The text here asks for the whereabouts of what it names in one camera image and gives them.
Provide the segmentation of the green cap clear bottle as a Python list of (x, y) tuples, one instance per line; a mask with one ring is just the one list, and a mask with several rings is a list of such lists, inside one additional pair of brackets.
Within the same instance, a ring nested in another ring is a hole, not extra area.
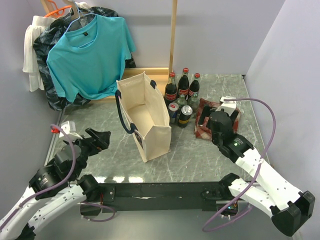
[(179, 109), (183, 108), (184, 106), (186, 106), (188, 103), (187, 103), (187, 100), (186, 100), (186, 97), (184, 94), (181, 94), (176, 100), (175, 102), (177, 103)]
[(192, 96), (187, 100), (187, 105), (192, 108), (192, 113), (195, 114), (199, 108), (199, 98), (198, 96)]

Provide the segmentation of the silver top drink can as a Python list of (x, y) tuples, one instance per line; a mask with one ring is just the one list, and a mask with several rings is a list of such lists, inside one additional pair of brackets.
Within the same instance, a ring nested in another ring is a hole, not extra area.
[(179, 115), (179, 118), (177, 121), (177, 125), (180, 128), (185, 128), (190, 121), (192, 113), (193, 113), (193, 109), (189, 105), (184, 105), (181, 108), (181, 112), (180, 112), (180, 115)]

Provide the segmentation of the Coca-Cola glass bottle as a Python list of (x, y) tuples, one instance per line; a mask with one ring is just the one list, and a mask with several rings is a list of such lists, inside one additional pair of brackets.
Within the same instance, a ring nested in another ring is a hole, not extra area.
[(190, 99), (194, 94), (198, 94), (199, 90), (200, 90), (200, 83), (199, 83), (199, 79), (200, 79), (201, 75), (199, 73), (195, 73), (193, 76), (193, 80), (189, 86), (189, 90), (188, 90), (188, 98)]
[(182, 75), (179, 79), (178, 85), (177, 85), (177, 98), (180, 97), (180, 95), (184, 95), (185, 99), (188, 96), (189, 93), (189, 69), (187, 67), (183, 68)]
[(174, 72), (171, 72), (169, 74), (168, 83), (165, 86), (164, 101), (167, 108), (169, 104), (176, 100), (177, 97), (178, 88), (175, 82), (175, 78), (176, 74)]

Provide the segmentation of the red tab drink can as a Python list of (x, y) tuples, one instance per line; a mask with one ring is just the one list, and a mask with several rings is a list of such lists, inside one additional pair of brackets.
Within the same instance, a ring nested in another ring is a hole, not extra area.
[(169, 123), (174, 124), (177, 119), (178, 111), (179, 111), (179, 105), (176, 102), (171, 102), (168, 105), (168, 115), (169, 115)]

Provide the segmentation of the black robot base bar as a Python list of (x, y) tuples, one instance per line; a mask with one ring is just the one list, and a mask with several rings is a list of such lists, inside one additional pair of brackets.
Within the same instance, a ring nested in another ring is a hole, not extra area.
[(117, 212), (202, 210), (215, 212), (234, 197), (219, 182), (100, 183), (88, 202)]

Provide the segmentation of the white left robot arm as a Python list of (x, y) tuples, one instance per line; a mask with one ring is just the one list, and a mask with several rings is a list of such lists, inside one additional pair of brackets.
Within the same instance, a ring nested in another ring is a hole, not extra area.
[(91, 175), (81, 176), (89, 157), (110, 145), (110, 131), (87, 128), (89, 137), (64, 140), (66, 145), (29, 181), (20, 200), (0, 221), (2, 240), (32, 240), (50, 221), (70, 207), (101, 197), (99, 183)]

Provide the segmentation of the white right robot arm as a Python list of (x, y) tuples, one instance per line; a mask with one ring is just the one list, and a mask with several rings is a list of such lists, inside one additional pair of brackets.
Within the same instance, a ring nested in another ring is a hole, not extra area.
[(234, 132), (238, 111), (206, 105), (198, 123), (208, 119), (212, 143), (238, 167), (245, 170), (260, 185), (251, 186), (230, 173), (220, 181), (219, 193), (224, 199), (239, 196), (270, 218), (274, 226), (291, 237), (311, 218), (316, 198), (310, 191), (302, 191), (284, 179), (244, 136)]

